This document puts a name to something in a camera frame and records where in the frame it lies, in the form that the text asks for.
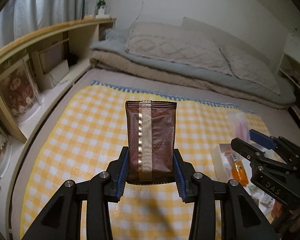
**white wire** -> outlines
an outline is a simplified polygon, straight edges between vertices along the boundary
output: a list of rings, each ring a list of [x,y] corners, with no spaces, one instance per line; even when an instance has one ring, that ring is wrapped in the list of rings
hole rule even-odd
[[[139,19],[142,9],[143,9],[143,4],[144,4],[144,0],[142,0],[142,5],[141,5],[141,9],[140,9],[140,13],[139,13],[138,17],[134,20],[134,22],[130,25],[130,27]]]

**mattress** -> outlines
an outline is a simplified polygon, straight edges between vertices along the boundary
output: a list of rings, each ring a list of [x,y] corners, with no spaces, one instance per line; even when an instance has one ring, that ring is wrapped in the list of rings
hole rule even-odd
[[[117,86],[134,87],[138,89],[157,91],[165,94],[183,96],[188,98],[198,98],[218,103],[231,103],[247,111],[255,112],[260,115],[266,124],[270,134],[278,137],[279,135],[289,139],[300,146],[300,130],[286,110],[277,110],[262,104],[232,98],[221,95],[209,90],[199,90],[190,87],[171,85],[163,82],[151,81],[124,73],[111,72],[101,69],[92,69],[87,72],[69,92],[64,96],[60,103],[51,113],[45,124],[42,126],[38,136],[34,139],[32,146],[21,167],[16,180],[15,189],[12,195],[11,226],[14,239],[19,239],[20,214],[23,202],[23,196],[26,189],[29,176],[37,155],[45,143],[48,135],[52,131],[57,120],[63,113],[68,102],[82,88],[88,86],[93,80],[109,83]]]
[[[200,89],[210,89],[232,97],[257,101],[274,108],[286,108],[296,100],[290,84],[284,78],[275,76],[280,89],[280,95],[278,95],[261,85],[248,80],[239,79],[235,76],[191,65],[140,57],[127,53],[125,51],[127,37],[127,30],[108,31],[105,41],[95,41],[90,46],[90,48],[94,50],[91,55],[91,60],[101,61],[106,65],[110,65],[109,58],[118,58],[118,56],[120,56],[122,58],[120,65],[112,67],[117,67],[126,73],[152,78],[158,81],[163,81],[160,79],[160,75],[164,72],[171,73],[170,76],[165,75],[165,78],[168,79],[165,80],[165,82]]]

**bed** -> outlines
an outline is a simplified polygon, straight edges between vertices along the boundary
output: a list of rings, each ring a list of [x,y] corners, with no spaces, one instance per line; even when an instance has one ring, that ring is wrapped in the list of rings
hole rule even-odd
[[[183,44],[175,42],[176,40],[183,40]],[[206,49],[200,50],[202,46],[206,46]],[[273,66],[274,61],[281,59],[276,57],[270,60],[235,36],[191,19],[185,18],[182,27],[140,23],[129,30],[109,30],[105,41],[94,42],[90,48],[93,50],[90,62],[99,68],[212,90],[277,109],[287,108],[296,100],[289,83],[272,74],[278,68]],[[218,53],[216,50],[220,50],[220,56],[225,57],[225,64],[230,65],[230,71],[220,62],[215,62],[211,67],[210,62],[216,60],[215,57],[210,57],[205,63],[206,59],[202,55]],[[262,65],[263,68],[251,71],[253,67],[250,63],[254,60],[258,62],[256,65]],[[270,76],[272,80],[263,80]]]
[[[300,146],[300,130],[286,110],[274,109],[257,102],[233,98],[210,90],[200,90],[164,82],[151,81],[149,79],[143,79],[126,73],[118,73],[110,70],[92,69],[88,71],[74,85],[74,87],[71,88],[71,90],[69,90],[65,97],[56,106],[29,149],[13,190],[11,226],[14,239],[19,239],[20,214],[23,197],[37,155],[71,98],[80,89],[89,86],[93,80],[116,86],[157,91],[175,96],[198,98],[218,103],[232,103],[237,105],[239,108],[246,109],[247,111],[253,111],[257,115],[261,116],[271,135],[276,137],[281,135]]]

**gray curtain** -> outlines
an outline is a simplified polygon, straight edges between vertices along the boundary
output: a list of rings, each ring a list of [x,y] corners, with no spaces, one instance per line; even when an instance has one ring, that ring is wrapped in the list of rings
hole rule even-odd
[[[0,12],[0,48],[46,26],[82,19],[84,0],[9,0]]]

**checkered tablecloth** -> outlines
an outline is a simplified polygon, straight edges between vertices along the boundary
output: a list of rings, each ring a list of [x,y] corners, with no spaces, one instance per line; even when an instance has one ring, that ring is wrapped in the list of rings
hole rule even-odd
[[[95,82],[70,101],[35,161],[21,213],[22,237],[35,217],[67,179],[82,182],[104,171],[128,144],[126,100],[177,101],[175,148],[185,161],[212,179],[210,152],[232,139],[229,111],[216,104]],[[260,116],[245,112],[250,129],[268,134]],[[193,204],[184,204],[175,183],[156,186],[126,184],[119,203],[109,203],[114,239],[188,239]],[[220,208],[217,233],[220,239]],[[81,238],[86,238],[86,203],[82,207]]]

